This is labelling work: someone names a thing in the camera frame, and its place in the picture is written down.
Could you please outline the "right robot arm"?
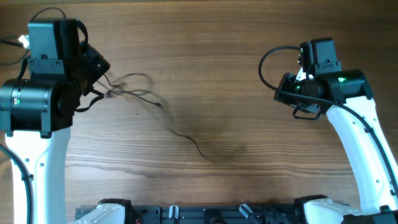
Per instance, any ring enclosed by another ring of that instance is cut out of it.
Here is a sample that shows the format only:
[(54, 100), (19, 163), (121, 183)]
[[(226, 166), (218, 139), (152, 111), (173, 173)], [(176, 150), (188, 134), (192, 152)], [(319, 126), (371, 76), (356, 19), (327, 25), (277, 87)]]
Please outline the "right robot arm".
[(298, 74), (286, 73), (275, 100), (325, 114), (343, 144), (360, 197), (355, 209), (317, 196), (302, 199), (305, 223), (397, 223), (397, 163), (383, 135), (373, 92), (361, 70), (343, 70), (332, 39), (300, 44)]

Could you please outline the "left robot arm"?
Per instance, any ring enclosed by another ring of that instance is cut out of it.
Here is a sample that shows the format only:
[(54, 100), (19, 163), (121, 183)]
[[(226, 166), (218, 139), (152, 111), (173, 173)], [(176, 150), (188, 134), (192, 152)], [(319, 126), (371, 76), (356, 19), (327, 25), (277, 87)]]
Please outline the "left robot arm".
[(82, 21), (34, 19), (28, 24), (29, 73), (1, 87), (2, 151), (12, 161), (14, 221), (65, 223), (65, 159), (80, 98), (110, 68), (87, 39)]

